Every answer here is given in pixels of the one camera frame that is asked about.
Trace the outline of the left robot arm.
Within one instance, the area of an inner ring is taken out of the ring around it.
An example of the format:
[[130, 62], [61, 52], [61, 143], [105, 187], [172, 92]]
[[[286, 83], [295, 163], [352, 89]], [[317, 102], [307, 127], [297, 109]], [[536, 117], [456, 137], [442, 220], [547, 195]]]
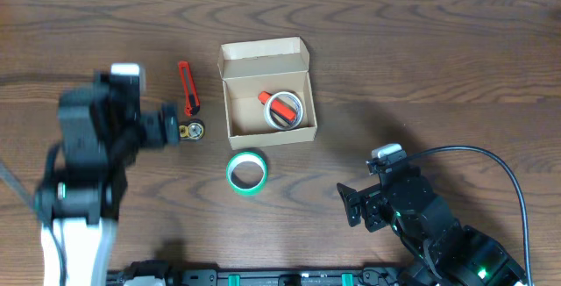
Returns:
[[62, 140], [47, 154], [33, 199], [46, 285], [105, 284], [125, 170], [139, 150], [179, 142], [176, 106], [142, 111], [140, 95], [140, 76], [99, 73], [60, 96]]

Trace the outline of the white tape roll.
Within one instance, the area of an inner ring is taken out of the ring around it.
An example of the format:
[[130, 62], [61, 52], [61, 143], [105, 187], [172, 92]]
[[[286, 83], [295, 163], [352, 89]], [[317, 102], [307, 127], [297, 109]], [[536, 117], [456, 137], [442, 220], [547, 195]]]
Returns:
[[[295, 104], [295, 119], [290, 119], [286, 126], [281, 126], [273, 119], [273, 103], [280, 97], [287, 97]], [[298, 96], [288, 91], [281, 91], [268, 98], [264, 105], [265, 121], [272, 127], [280, 131], [295, 129], [303, 120], [303, 104]]]

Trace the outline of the black yellow correction tape dispenser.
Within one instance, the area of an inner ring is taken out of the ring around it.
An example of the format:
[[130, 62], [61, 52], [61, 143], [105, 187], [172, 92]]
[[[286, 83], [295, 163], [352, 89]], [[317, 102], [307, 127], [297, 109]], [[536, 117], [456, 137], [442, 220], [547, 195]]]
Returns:
[[181, 141], [198, 141], [204, 137], [205, 131], [205, 124], [199, 119], [179, 123]]

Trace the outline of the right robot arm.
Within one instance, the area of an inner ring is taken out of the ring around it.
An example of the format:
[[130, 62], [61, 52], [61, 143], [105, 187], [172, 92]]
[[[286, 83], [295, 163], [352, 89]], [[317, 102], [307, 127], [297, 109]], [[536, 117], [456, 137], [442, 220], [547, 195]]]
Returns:
[[417, 166], [405, 164], [357, 191], [337, 185], [349, 226], [386, 226], [414, 256], [396, 276], [400, 285], [512, 286], [528, 282], [521, 265], [490, 236], [461, 225]]

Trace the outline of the red lighter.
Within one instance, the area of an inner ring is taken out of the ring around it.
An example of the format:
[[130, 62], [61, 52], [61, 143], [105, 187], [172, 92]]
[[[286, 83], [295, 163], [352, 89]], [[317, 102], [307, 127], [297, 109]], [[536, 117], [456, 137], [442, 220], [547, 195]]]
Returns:
[[[262, 104], [265, 104], [270, 98], [271, 94], [266, 91], [262, 91], [258, 95], [258, 99]], [[292, 124], [296, 119], [296, 113], [286, 106], [283, 102], [278, 101], [275, 99], [271, 103], [271, 111], [277, 115], [278, 117], [282, 118], [287, 124]]]

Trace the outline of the red utility knife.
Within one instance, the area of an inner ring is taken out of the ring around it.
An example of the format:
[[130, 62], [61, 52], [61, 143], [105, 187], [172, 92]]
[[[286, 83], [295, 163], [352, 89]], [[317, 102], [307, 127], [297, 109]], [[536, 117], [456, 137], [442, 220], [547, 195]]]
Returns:
[[184, 112], [187, 116], [193, 117], [199, 112], [201, 108], [201, 103], [196, 91], [194, 78], [192, 76], [189, 63], [187, 61], [179, 61], [178, 68], [180, 72], [183, 90], [185, 93]]

